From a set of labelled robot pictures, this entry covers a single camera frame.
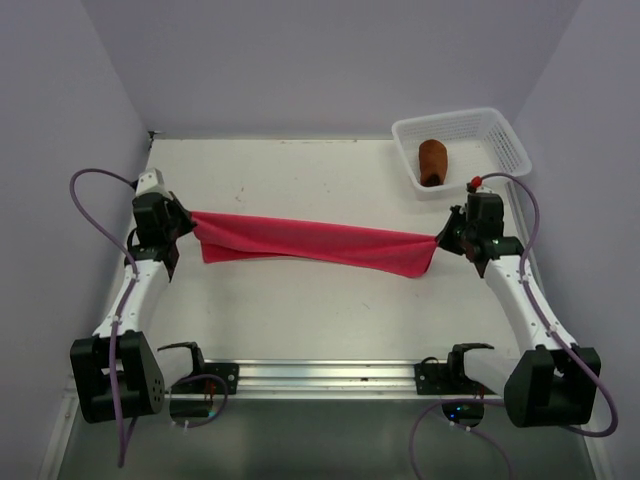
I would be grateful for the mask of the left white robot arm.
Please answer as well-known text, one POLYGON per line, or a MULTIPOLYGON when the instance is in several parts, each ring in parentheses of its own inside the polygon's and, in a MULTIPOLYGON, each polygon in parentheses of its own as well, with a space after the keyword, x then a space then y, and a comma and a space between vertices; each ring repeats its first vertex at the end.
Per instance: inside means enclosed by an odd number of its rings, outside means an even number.
POLYGON ((133 201, 135 229, 127 238, 125 276, 116 300, 94 333, 73 342, 70 360, 81 411, 89 423, 158 414, 174 384, 201 390, 208 379, 195 342, 153 347, 144 334, 160 297, 173 279, 177 240, 195 222, 174 194, 146 193, 133 201))

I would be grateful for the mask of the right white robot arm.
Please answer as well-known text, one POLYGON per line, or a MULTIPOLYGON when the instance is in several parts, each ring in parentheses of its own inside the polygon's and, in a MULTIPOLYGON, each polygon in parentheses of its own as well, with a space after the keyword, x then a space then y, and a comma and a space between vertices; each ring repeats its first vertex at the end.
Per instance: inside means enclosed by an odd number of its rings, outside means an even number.
POLYGON ((518 351, 509 356, 485 343, 457 344, 445 379, 457 392, 479 383, 499 395, 517 427, 583 425, 595 402, 599 355, 579 346, 551 311, 520 240, 505 236, 503 217, 499 195, 471 193, 452 207, 437 245, 474 265, 506 315, 518 351))

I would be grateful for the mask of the pink towel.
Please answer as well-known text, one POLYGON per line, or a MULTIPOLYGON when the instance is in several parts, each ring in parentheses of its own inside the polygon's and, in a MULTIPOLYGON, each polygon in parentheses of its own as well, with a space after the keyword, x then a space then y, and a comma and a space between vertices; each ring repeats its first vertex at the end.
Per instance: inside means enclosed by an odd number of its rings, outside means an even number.
POLYGON ((207 264, 292 257, 418 278, 437 249, 436 238, 424 234, 214 212, 192 216, 207 264))

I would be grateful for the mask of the brown towel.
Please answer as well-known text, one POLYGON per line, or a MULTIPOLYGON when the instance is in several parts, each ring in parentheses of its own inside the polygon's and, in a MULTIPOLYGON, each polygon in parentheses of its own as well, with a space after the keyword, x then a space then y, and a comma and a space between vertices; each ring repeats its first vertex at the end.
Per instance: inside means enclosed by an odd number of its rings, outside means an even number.
POLYGON ((435 187, 444 183, 448 171, 448 151, 438 140, 429 139, 421 143, 418 151, 420 184, 435 187))

